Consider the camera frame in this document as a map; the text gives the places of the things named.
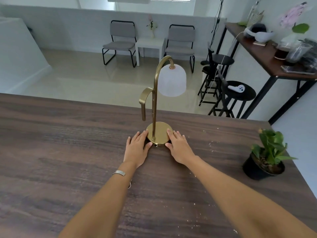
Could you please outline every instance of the glossy floor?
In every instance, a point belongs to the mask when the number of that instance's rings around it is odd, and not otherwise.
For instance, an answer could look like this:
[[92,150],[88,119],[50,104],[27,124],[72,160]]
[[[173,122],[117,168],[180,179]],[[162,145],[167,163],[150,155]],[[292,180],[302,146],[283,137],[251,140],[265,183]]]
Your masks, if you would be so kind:
[[[140,107],[139,96],[146,87],[153,87],[157,58],[140,58],[140,66],[132,67],[130,56],[117,55],[104,66],[101,53],[64,50],[42,50],[53,72],[27,88],[22,94],[45,98],[57,98],[93,103]],[[187,89],[178,97],[158,94],[157,108],[184,113],[208,114],[213,104],[198,106],[197,96],[202,83],[202,66],[195,64],[190,71],[189,61],[176,60],[187,74]],[[215,101],[212,95],[205,100]],[[152,107],[152,99],[146,101]]]

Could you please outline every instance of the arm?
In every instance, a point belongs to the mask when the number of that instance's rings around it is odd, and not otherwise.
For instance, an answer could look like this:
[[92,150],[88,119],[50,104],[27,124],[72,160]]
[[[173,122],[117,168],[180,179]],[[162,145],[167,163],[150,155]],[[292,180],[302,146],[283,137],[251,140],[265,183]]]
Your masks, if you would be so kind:
[[195,174],[242,237],[317,237],[317,233],[272,200],[195,156],[184,135],[167,132],[172,144],[165,145],[172,156]]
[[144,163],[152,143],[144,147],[148,131],[137,134],[126,142],[123,163],[99,192],[70,220],[59,238],[114,237],[124,205],[130,180],[135,170]]

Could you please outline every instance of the white vr controller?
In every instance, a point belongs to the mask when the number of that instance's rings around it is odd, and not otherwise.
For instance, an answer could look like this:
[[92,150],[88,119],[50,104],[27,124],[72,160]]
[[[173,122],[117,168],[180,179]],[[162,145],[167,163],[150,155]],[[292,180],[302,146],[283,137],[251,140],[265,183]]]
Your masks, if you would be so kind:
[[244,85],[239,85],[238,87],[234,87],[234,86],[231,86],[229,85],[228,88],[232,91],[236,91],[237,93],[243,93],[244,90],[245,90],[245,86]]

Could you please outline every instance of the lamp base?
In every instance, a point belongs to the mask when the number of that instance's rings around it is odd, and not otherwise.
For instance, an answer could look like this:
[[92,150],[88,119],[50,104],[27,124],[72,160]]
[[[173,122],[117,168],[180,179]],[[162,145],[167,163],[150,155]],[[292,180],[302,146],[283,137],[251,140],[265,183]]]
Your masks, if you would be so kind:
[[150,124],[147,129],[149,131],[147,138],[155,145],[162,145],[167,143],[170,138],[168,137],[167,134],[167,129],[172,130],[172,128],[164,123],[164,122],[156,122],[156,129],[155,129],[155,140],[152,139],[152,134],[153,134],[153,124]]

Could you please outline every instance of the wooden console table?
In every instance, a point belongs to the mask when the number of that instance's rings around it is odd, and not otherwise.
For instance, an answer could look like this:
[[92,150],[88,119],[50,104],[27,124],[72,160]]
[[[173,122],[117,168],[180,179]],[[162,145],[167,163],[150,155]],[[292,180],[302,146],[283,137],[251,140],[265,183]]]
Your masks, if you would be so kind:
[[[241,116],[242,119],[247,119],[248,116],[252,113],[255,107],[259,104],[259,102],[263,99],[266,93],[270,90],[273,84],[278,79],[290,79],[297,80],[297,89],[295,94],[270,118],[269,123],[273,124],[276,120],[278,120],[294,103],[296,103],[301,96],[303,96],[317,81],[317,74],[315,75],[299,75],[299,74],[289,74],[284,72],[281,69],[281,65],[283,65],[283,61],[277,60],[274,58],[274,54],[276,49],[272,46],[272,41],[265,46],[254,45],[254,40],[251,38],[245,38],[241,33],[243,32],[245,27],[241,27],[236,23],[227,22],[225,24],[224,31],[222,33],[220,43],[217,48],[216,54],[219,53],[222,42],[224,40],[224,36],[226,35],[227,30],[234,36],[237,37],[236,44],[233,48],[232,54],[230,57],[233,57],[236,49],[239,44],[241,44],[248,53],[264,68],[264,70],[270,75],[269,80],[265,83],[263,88],[257,94],[255,99],[252,101],[250,106],[247,108],[245,113]],[[228,72],[228,67],[224,71],[224,76],[226,76]],[[300,86],[301,81],[306,81],[302,86]]]
[[[267,122],[158,110],[195,154],[317,231],[317,201],[292,161],[274,178],[242,171]],[[143,131],[140,108],[0,94],[1,237],[56,237],[123,161]],[[238,237],[213,199],[166,147],[152,147],[128,191],[117,237]]]

